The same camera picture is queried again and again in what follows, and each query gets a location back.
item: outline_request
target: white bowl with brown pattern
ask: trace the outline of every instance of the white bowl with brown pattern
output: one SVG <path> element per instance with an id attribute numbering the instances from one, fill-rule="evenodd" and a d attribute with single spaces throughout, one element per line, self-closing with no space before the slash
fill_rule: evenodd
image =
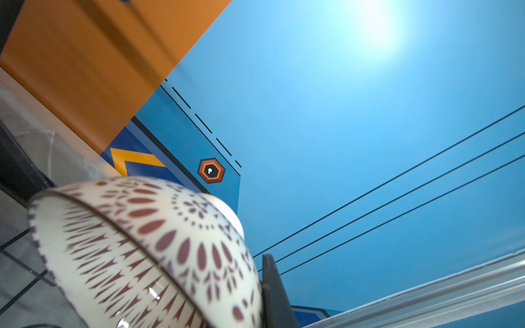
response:
<path id="1" fill-rule="evenodd" d="M 29 225 L 49 273 L 91 328 L 262 326 L 243 238 L 199 194 L 117 177 L 35 195 Z"/>

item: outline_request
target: orange wall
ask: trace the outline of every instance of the orange wall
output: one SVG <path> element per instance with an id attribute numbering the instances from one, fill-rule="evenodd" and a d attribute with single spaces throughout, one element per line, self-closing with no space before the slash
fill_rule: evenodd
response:
<path id="1" fill-rule="evenodd" d="M 98 153 L 230 0 L 26 0 L 0 66 Z"/>

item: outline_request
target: yellow chevron stripe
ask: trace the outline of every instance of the yellow chevron stripe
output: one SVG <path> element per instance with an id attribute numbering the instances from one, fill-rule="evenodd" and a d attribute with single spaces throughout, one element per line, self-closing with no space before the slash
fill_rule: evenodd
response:
<path id="1" fill-rule="evenodd" d="M 113 157 L 113 164 L 115 169 L 122 174 L 123 176 L 128 175 L 128 170 L 126 169 L 126 162 L 148 164 L 154 166 L 166 167 L 164 164 L 159 161 L 155 155 L 144 154 L 138 152 L 131 152 L 129 150 L 109 148 L 111 151 L 111 156 Z"/>

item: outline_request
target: bowl rim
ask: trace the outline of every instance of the bowl rim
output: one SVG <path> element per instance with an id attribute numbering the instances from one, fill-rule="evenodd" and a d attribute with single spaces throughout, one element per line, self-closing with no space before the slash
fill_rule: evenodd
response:
<path id="1" fill-rule="evenodd" d="M 64 187 L 54 187 L 54 188 L 50 188 L 50 189 L 46 189 L 46 190 L 43 190 L 41 192 L 38 192 L 36 193 L 35 195 L 33 195 L 30 199 L 29 199 L 29 202 L 28 202 L 28 215 L 27 215 L 27 218 L 28 218 L 28 222 L 30 223 L 31 221 L 34 220 L 34 214 L 29 214 L 29 211 L 34 209 L 34 207 L 32 207 L 33 205 L 33 202 L 39 200 L 39 199 L 42 199 L 42 198 L 45 198 L 45 197 L 52 197 L 52 196 L 60 196 L 62 198 L 65 198 L 65 199 L 68 199 L 68 200 L 71 200 L 73 202 L 75 202 L 76 204 L 94 212 L 95 214 L 97 214 L 99 216 L 99 218 L 101 218 L 104 222 L 106 223 L 109 223 L 114 229 L 116 229 L 119 233 L 121 233 L 124 237 L 128 238 L 135 246 L 138 247 L 138 249 L 140 251 L 142 251 L 152 262 L 153 264 L 155 265 L 155 267 L 157 269 L 159 269 L 161 271 L 162 274 L 165 275 L 165 277 L 167 277 L 178 289 L 179 289 L 179 292 L 181 292 L 185 297 L 186 297 L 186 300 L 190 302 L 190 304 L 201 314 L 202 318 L 204 319 L 204 321 L 209 325 L 209 326 L 213 326 L 215 327 L 214 325 L 210 325 L 210 320 L 208 319 L 207 315 L 203 313 L 203 311 L 195 304 L 195 302 L 191 299 L 191 297 L 184 291 L 183 288 L 181 288 L 181 286 L 175 281 L 175 279 L 164 269 L 164 267 L 154 258 L 152 257 L 152 255 L 150 254 L 150 252 L 148 252 L 137 240 L 135 240 L 135 238 L 133 238 L 132 236 L 130 236 L 129 233 L 127 233 L 126 231 L 124 231 L 122 228 L 120 228 L 117 224 L 115 224 L 111 219 L 109 219 L 105 214 L 101 213 L 99 210 L 93 208 L 93 206 L 89 205 L 89 204 L 86 204 L 85 202 L 82 202 L 81 200 L 75 198 L 74 196 L 71 196 L 71 195 L 68 195 L 66 194 L 65 192 L 61 192 L 60 191 L 60 188 L 64 188 Z M 35 235 L 34 235 L 34 231 L 33 229 L 31 229 L 32 227 L 34 227 L 35 225 L 31 225 L 29 224 L 29 227 L 30 227 L 30 235 L 31 235 L 31 238 L 33 239 L 33 242 L 35 243 L 35 246 L 36 246 L 36 249 L 38 251 L 38 254 L 42 257 L 44 254 L 41 253 L 40 251 L 40 246 L 38 244 L 38 240 L 35 238 Z M 68 301 L 68 303 L 71 305 L 71 307 L 75 310 L 76 314 L 82 319 L 82 321 L 84 322 L 84 324 L 88 327 L 88 328 L 94 328 L 94 327 L 91 327 L 89 324 L 87 324 L 86 322 L 86 319 L 80 314 L 80 312 L 77 310 L 77 308 L 74 306 L 73 302 L 69 300 L 69 298 L 67 297 L 66 293 L 64 292 L 64 290 L 62 289 L 62 286 L 56 281 L 55 279 L 55 274 L 53 273 L 53 271 L 51 270 L 50 267 L 48 267 L 48 263 L 44 262 L 44 266 L 46 267 L 46 269 L 48 270 L 48 273 L 51 275 L 51 277 L 53 278 L 53 280 L 55 281 L 55 284 L 57 285 L 58 289 L 60 290 L 60 292 L 64 295 L 64 297 L 66 298 L 66 300 Z"/>

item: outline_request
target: hexagon logo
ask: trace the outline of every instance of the hexagon logo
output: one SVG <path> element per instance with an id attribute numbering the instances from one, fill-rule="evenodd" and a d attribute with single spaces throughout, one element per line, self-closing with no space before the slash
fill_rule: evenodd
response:
<path id="1" fill-rule="evenodd" d="M 225 171 L 224 166 L 216 158 L 201 160 L 198 166 L 199 176 L 208 184 L 222 182 Z"/>

